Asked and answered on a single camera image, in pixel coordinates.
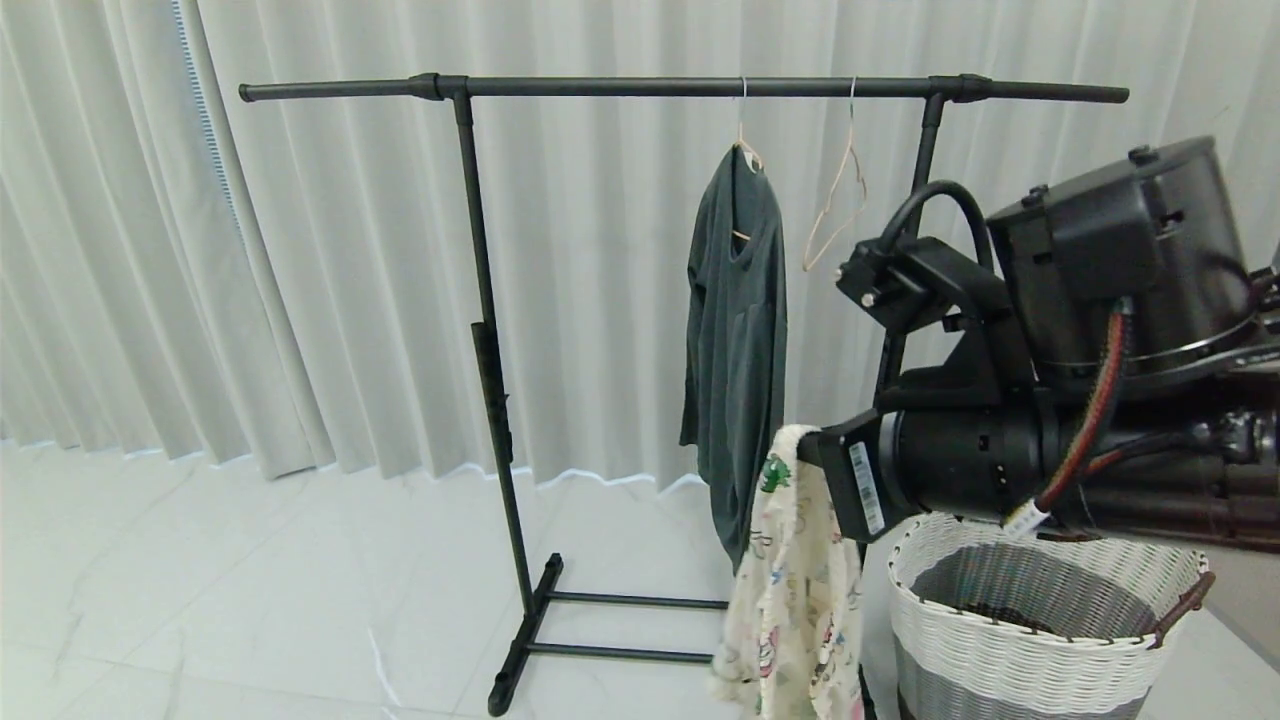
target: white and gray basket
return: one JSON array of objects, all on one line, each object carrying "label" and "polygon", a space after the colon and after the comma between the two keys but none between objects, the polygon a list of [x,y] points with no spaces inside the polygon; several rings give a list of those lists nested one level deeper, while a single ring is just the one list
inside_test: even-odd
[{"label": "white and gray basket", "polygon": [[902,720],[1129,720],[1198,609],[1204,555],[1010,539],[948,515],[890,553]]}]

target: clothes rack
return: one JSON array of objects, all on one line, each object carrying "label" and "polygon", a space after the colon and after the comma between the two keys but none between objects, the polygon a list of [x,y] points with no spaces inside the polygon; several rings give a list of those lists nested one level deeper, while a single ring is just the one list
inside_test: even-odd
[{"label": "clothes rack", "polygon": [[[246,102],[301,97],[412,96],[422,100],[453,102],[462,151],[462,174],[466,183],[467,210],[471,220],[471,242],[475,252],[476,279],[480,291],[481,320],[471,325],[471,337],[480,369],[485,413],[498,483],[502,491],[511,552],[516,565],[516,583],[524,619],[511,642],[502,670],[494,678],[489,694],[489,714],[499,716],[511,706],[516,685],[530,655],[568,655],[650,660],[664,662],[707,664],[709,655],[668,652],[646,648],[595,647],[559,644],[538,641],[538,629],[552,602],[586,602],[643,607],[691,610],[724,610],[728,603],[714,600],[645,597],[608,593],[566,592],[556,588],[564,560],[553,552],[541,578],[534,587],[525,538],[520,527],[520,509],[511,477],[513,442],[507,418],[507,391],[502,375],[498,343],[498,318],[494,310],[493,275],[489,269],[489,240],[485,233],[480,169],[476,161],[474,97],[906,97],[924,100],[920,120],[920,143],[915,156],[911,190],[925,184],[933,161],[933,149],[942,124],[942,110],[950,102],[974,102],[988,99],[1066,100],[1083,102],[1124,102],[1128,88],[1059,85],[1036,82],[997,82],[975,74],[931,76],[919,78],[851,78],[851,77],[470,77],[458,74],[421,73],[402,79],[303,82],[282,85],[241,85],[239,96]],[[920,224],[916,211],[906,232],[915,234]],[[886,337],[884,352],[877,377],[877,391],[892,382],[902,365],[905,338]],[[801,459],[815,461],[813,446],[801,443]]]}]

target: tile floor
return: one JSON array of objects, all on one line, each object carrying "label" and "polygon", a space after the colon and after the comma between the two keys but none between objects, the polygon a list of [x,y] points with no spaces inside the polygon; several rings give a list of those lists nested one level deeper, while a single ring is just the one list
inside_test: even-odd
[{"label": "tile floor", "polygon": [[[518,624],[493,480],[330,469],[264,482],[252,460],[12,443],[0,475],[5,720],[485,716]],[[700,484],[517,484],[530,562],[563,553],[561,588],[727,597]],[[868,596],[868,675],[883,696],[883,574]],[[708,651],[718,630],[714,612],[562,606],[540,637]],[[736,717],[703,679],[539,657],[508,717]],[[1199,612],[1143,717],[1277,720],[1280,675]]]}]

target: curtain fold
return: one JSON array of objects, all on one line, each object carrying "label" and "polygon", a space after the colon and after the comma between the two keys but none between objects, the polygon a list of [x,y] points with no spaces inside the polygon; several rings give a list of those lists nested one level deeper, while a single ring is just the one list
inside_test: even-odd
[{"label": "curtain fold", "polygon": [[[1132,146],[1211,133],[1252,265],[1280,224],[1280,10],[1263,0],[175,6],[180,33],[151,5],[4,4],[18,82],[4,87],[0,427],[24,442],[252,451],[273,473],[492,469],[452,108],[246,105],[241,82],[975,72],[1125,85],[1120,106],[950,105],[932,177],[993,213]],[[786,228],[786,418],[826,424],[870,402],[881,333],[832,274],[906,196],[922,102],[855,101],[868,205],[808,274],[846,100],[474,104],[517,464],[540,479],[691,471],[691,448],[676,446],[685,265],[740,117]],[[819,237],[852,211],[844,184]],[[972,254],[945,202],[923,231]],[[908,365],[941,361],[952,342],[918,333]]]}]

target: robotic arm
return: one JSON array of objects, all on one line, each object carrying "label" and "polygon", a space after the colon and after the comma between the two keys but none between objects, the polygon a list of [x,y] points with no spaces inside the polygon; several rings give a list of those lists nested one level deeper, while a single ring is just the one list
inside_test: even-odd
[{"label": "robotic arm", "polygon": [[[902,237],[937,195],[964,211],[977,263]],[[929,183],[836,284],[887,332],[942,323],[960,341],[801,457],[861,542],[943,511],[1280,553],[1277,273],[1280,249],[1244,266],[1211,138],[1137,149],[988,220],[964,187]]]}]

